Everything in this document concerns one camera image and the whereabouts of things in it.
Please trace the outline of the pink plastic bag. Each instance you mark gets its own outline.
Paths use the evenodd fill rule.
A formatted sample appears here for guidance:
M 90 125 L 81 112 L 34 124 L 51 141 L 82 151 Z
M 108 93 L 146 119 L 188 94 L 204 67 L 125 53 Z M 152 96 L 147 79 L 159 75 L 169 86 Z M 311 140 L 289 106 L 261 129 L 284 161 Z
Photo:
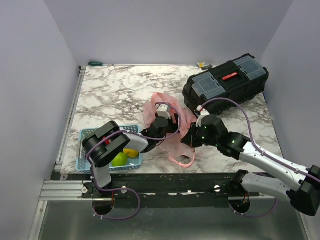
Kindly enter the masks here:
M 190 168 L 196 160 L 195 148 L 181 143 L 183 137 L 185 137 L 191 127 L 192 123 L 197 121 L 197 118 L 191 113 L 189 109 L 180 101 L 165 93 L 155 92 L 150 101 L 143 107 L 143 121 L 146 127 L 149 127 L 151 123 L 156 119 L 156 103 L 164 102 L 169 103 L 181 116 L 181 128 L 180 132 L 173 137 L 166 139 L 159 148 L 168 154 L 168 160 L 182 168 Z

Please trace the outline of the yellow fake mango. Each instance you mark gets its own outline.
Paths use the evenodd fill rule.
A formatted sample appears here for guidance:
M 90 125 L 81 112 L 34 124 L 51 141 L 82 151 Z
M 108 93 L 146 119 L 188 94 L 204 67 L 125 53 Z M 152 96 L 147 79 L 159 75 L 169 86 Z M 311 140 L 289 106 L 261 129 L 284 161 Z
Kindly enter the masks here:
M 125 148 L 123 152 L 128 158 L 136 158 L 140 154 L 137 150 L 128 148 Z

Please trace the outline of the green fake fruit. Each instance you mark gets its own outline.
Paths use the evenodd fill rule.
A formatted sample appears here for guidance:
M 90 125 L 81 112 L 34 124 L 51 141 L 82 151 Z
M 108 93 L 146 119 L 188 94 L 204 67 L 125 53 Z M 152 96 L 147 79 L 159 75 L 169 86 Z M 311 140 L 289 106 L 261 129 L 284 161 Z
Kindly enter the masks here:
M 125 166 L 128 162 L 128 156 L 124 152 L 120 152 L 112 161 L 113 167 Z

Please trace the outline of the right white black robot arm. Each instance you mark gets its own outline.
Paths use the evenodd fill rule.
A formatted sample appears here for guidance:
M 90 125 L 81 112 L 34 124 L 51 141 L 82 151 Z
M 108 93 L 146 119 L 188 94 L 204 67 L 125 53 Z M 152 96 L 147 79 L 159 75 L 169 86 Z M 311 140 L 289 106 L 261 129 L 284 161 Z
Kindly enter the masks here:
M 192 123 L 181 143 L 192 148 L 216 147 L 224 156 L 256 166 L 271 175 L 264 177 L 242 171 L 242 176 L 230 183 L 234 195 L 262 193 L 290 202 L 305 215 L 317 214 L 320 207 L 319 166 L 307 167 L 279 157 L 245 135 L 228 131 L 223 121 L 212 114 Z

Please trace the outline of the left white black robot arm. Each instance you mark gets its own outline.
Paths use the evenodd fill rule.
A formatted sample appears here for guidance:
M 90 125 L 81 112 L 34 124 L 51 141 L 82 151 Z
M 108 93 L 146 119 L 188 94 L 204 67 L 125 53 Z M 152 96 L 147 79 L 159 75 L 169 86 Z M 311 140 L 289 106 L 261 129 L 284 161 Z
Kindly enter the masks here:
M 110 163 L 124 149 L 148 153 L 164 140 L 179 133 L 182 120 L 179 113 L 171 117 L 155 115 L 154 122 L 141 132 L 132 132 L 110 121 L 87 136 L 81 143 L 91 164 L 93 191 L 101 198 L 111 191 Z

